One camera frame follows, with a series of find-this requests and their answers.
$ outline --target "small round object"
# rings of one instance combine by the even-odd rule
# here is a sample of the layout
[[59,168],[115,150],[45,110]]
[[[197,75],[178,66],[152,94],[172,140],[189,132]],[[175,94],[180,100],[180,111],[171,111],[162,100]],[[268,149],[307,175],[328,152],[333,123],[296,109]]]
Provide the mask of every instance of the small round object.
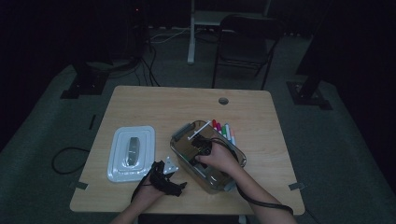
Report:
[[221,105],[227,105],[229,103],[228,99],[225,97],[220,97],[219,98],[219,104]]

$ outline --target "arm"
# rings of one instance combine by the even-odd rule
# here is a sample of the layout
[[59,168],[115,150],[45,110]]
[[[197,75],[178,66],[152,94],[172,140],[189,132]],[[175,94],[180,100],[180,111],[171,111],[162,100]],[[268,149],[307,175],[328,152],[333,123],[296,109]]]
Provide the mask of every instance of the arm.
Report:
[[[264,203],[279,203],[268,191],[262,188],[235,160],[230,151],[212,144],[212,152],[208,156],[197,156],[196,160],[215,167],[216,169],[230,175],[245,192],[245,194],[256,201]],[[294,217],[285,210],[249,204],[260,223],[296,223]]]
[[141,189],[134,196],[134,200],[123,210],[111,224],[133,223],[133,221],[146,209],[148,209],[157,199],[165,193],[155,189],[150,185],[149,177],[143,183]]

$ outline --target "gray carpet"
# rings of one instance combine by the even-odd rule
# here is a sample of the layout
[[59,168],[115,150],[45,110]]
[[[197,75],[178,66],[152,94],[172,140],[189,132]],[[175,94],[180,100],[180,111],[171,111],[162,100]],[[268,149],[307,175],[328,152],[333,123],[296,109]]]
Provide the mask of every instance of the gray carpet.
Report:
[[[204,32],[198,36],[215,39]],[[295,105],[290,98],[286,81],[306,79],[296,76],[295,71],[309,41],[289,36],[282,39],[264,88],[274,98],[297,179],[306,185],[301,193],[312,215],[305,212],[297,220],[307,224],[396,223],[395,195],[379,172],[336,88],[325,82],[319,86],[333,110]],[[187,35],[153,46],[157,55],[152,71],[162,86],[210,88],[213,43],[197,40],[194,65],[187,65]],[[147,51],[144,59],[150,63],[152,58],[153,52]],[[260,88],[263,73],[254,78],[248,70],[220,70],[217,88]],[[58,175],[51,169],[51,159],[64,147],[90,149],[114,88],[146,85],[144,74],[148,78],[148,73],[143,65],[135,72],[112,73],[102,95],[83,95],[76,100],[60,99],[74,79],[71,67],[52,80],[29,118],[0,154],[0,223],[108,223],[116,215],[72,212],[69,204],[74,190],[70,184],[78,180],[81,170]],[[71,169],[83,163],[87,156],[85,152],[69,151],[58,158],[57,166]]]

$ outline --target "dark background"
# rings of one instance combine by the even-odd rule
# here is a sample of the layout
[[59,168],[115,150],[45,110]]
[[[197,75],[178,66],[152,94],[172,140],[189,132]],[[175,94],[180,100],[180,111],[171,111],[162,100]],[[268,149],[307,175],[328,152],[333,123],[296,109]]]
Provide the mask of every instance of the dark background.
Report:
[[[205,10],[262,12],[265,6],[256,0],[196,2]],[[0,148],[67,65],[138,57],[142,27],[188,27],[190,9],[185,0],[150,0],[144,5],[121,0],[1,0]],[[278,0],[269,10],[270,17],[287,24],[287,35],[313,37],[297,74],[319,76],[337,88],[393,190],[395,9],[389,0]]]

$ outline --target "chair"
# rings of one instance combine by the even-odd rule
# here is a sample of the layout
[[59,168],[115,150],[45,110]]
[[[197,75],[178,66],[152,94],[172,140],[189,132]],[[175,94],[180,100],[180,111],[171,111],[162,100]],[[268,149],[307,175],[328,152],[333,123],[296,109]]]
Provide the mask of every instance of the chair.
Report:
[[225,17],[219,26],[212,89],[215,88],[218,65],[254,68],[257,69],[255,77],[266,65],[261,87],[263,90],[275,46],[283,34],[284,25],[277,19],[252,18],[235,14]]

